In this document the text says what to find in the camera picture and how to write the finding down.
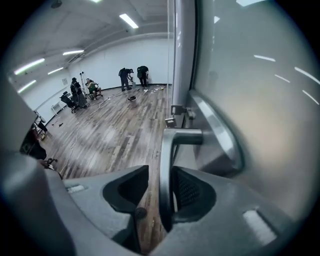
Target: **fluorescent light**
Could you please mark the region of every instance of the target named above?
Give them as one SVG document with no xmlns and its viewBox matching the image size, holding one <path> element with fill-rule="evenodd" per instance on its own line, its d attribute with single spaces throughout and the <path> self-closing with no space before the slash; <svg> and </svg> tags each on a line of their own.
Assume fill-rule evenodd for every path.
<svg viewBox="0 0 320 256">
<path fill-rule="evenodd" d="M 26 84 L 24 87 L 22 87 L 20 90 L 18 90 L 18 93 L 23 92 L 25 89 L 27 89 L 29 86 L 33 85 L 35 82 L 36 82 L 36 80 L 33 80 L 30 83 Z"/>
<path fill-rule="evenodd" d="M 138 25 L 136 23 L 134 23 L 134 21 L 126 14 L 121 14 L 119 15 L 119 17 L 121 19 L 123 19 L 126 23 L 128 23 L 131 27 L 133 27 L 134 29 L 139 28 Z"/>
<path fill-rule="evenodd" d="M 29 69 L 29 68 L 31 68 L 31 67 L 39 64 L 39 63 L 41 63 L 41 62 L 44 62 L 44 61 L 45 61 L 45 59 L 41 58 L 41 59 L 38 59 L 38 60 L 36 60 L 34 62 L 31 62 L 31 63 L 29 63 L 29 64 L 27 64 L 25 66 L 22 66 L 22 67 L 18 68 L 16 71 L 14 71 L 14 74 L 18 75 L 18 74 L 22 73 L 23 71 L 25 71 L 25 70 L 27 70 L 27 69 Z"/>
<path fill-rule="evenodd" d="M 83 53 L 85 50 L 73 50 L 73 51 L 67 51 L 64 52 L 63 55 L 68 55 L 68 54 L 79 54 L 79 53 Z"/>
<path fill-rule="evenodd" d="M 319 102 L 315 100 L 314 97 L 312 97 L 309 93 L 307 93 L 305 90 L 302 90 L 303 93 L 305 93 L 306 95 L 308 95 L 315 103 L 317 103 L 319 105 Z"/>
<path fill-rule="evenodd" d="M 277 78 L 280 78 L 280 79 L 282 79 L 282 80 L 284 80 L 284 81 L 286 81 L 286 82 L 290 83 L 290 81 L 289 81 L 289 80 L 287 80 L 287 79 L 283 78 L 283 77 L 282 77 L 282 76 L 280 76 L 280 75 L 275 74 L 275 76 L 276 76 Z"/>
<path fill-rule="evenodd" d="M 253 56 L 258 58 L 258 59 L 263 59 L 263 60 L 266 60 L 266 61 L 271 61 L 271 62 L 275 62 L 276 61 L 274 58 L 264 57 L 264 56 L 260 56 L 260 55 L 253 55 Z"/>
<path fill-rule="evenodd" d="M 60 68 L 58 68 L 58 69 L 56 69 L 56 70 L 53 70 L 53 71 L 49 72 L 48 75 L 50 75 L 50 74 L 52 74 L 52 73 L 54 73 L 54 72 L 57 72 L 57 71 L 59 71 L 59 70 L 62 70 L 62 69 L 63 69 L 63 67 L 60 67 Z"/>
<path fill-rule="evenodd" d="M 220 20 L 218 16 L 214 16 L 214 23 L 217 23 Z"/>
<path fill-rule="evenodd" d="M 300 72 L 301 74 L 304 74 L 305 76 L 307 76 L 308 78 L 311 78 L 313 81 L 317 82 L 320 85 L 320 81 L 318 79 L 316 79 L 313 75 L 309 74 L 308 72 L 298 68 L 298 67 L 294 67 L 294 69 L 298 72 Z"/>
<path fill-rule="evenodd" d="M 265 1 L 265 0 L 236 0 L 236 2 L 243 7 L 249 6 L 258 2 L 262 2 L 262 1 Z"/>
</svg>

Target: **door handle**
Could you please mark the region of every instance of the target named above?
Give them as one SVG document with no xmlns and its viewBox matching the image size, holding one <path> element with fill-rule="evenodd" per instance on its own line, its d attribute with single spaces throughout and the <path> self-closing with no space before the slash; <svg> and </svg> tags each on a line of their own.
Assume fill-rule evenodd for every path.
<svg viewBox="0 0 320 256">
<path fill-rule="evenodd" d="M 163 131 L 160 156 L 159 214 L 167 231 L 172 228 L 172 214 L 174 212 L 171 176 L 174 145 L 200 145 L 202 142 L 203 133 L 200 129 L 166 128 Z"/>
</svg>

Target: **wire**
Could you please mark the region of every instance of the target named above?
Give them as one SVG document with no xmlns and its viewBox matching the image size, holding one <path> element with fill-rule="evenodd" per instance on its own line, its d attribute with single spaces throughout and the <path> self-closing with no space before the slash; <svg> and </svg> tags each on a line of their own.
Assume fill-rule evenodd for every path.
<svg viewBox="0 0 320 256">
<path fill-rule="evenodd" d="M 83 122 L 84 120 L 86 120 L 88 117 L 90 117 L 91 115 L 93 115 L 94 113 L 96 113 L 96 112 L 101 108 L 101 105 L 102 105 L 103 103 L 105 103 L 106 101 L 108 101 L 109 99 L 112 99 L 112 98 L 114 98 L 114 97 L 118 97 L 118 96 L 124 95 L 124 94 L 126 94 L 126 93 L 122 93 L 121 95 L 118 95 L 118 94 L 119 94 L 119 93 L 114 94 L 114 95 L 112 95 L 111 97 L 108 97 L 108 98 L 106 98 L 104 101 L 102 101 L 102 102 L 99 104 L 99 107 L 98 107 L 94 112 L 92 112 L 91 114 L 87 115 L 87 116 L 82 120 L 82 122 Z M 65 165 L 64 165 L 63 168 L 61 169 L 61 171 L 59 171 L 60 174 L 62 174 L 63 170 L 66 168 L 66 166 L 67 166 L 67 164 L 68 164 L 68 162 L 69 162 L 69 160 L 70 160 L 70 158 L 71 158 L 71 155 L 72 155 L 72 153 L 73 153 L 73 151 L 74 151 L 74 148 L 75 148 L 75 146 L 76 146 L 76 144 L 77 144 L 77 142 L 78 142 L 78 135 L 79 135 L 79 132 L 80 132 L 80 131 L 81 131 L 81 130 L 79 129 L 78 132 L 77 132 L 76 135 L 75 135 L 75 142 L 72 143 L 71 146 L 70 146 L 70 149 L 71 149 L 70 155 L 69 155 L 67 161 L 65 162 Z"/>
</svg>

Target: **ceiling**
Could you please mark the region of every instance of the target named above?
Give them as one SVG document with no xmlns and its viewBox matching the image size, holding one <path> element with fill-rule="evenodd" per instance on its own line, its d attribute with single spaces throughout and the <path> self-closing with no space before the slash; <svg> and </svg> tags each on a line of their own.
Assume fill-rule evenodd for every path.
<svg viewBox="0 0 320 256">
<path fill-rule="evenodd" d="M 74 57 L 85 58 L 111 42 L 167 32 L 167 0 L 62 0 L 55 9 L 53 2 L 45 2 L 26 21 L 4 56 L 2 68 L 16 89 L 48 77 L 50 71 L 67 68 Z M 139 28 L 131 28 L 119 17 L 124 13 Z M 84 53 L 63 55 L 74 50 Z M 41 58 L 45 62 L 14 74 L 17 68 Z"/>
</svg>

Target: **wooden floor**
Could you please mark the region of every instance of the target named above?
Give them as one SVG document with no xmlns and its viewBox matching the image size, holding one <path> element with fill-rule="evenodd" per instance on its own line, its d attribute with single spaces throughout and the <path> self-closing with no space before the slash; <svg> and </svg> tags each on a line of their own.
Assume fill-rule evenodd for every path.
<svg viewBox="0 0 320 256">
<path fill-rule="evenodd" d="M 55 169 L 64 179 L 149 165 L 149 185 L 140 202 L 148 214 L 138 223 L 144 254 L 155 248 L 165 236 L 158 210 L 158 183 L 167 89 L 151 93 L 154 88 L 151 86 L 147 93 L 140 89 L 124 94 L 120 88 L 105 90 L 103 98 L 89 101 L 89 108 L 79 109 L 75 114 L 66 107 L 59 112 L 59 119 L 54 117 L 47 124 L 49 134 L 41 142 L 47 156 L 58 159 Z M 127 101 L 131 95 L 137 97 L 135 108 L 131 108 Z"/>
</svg>

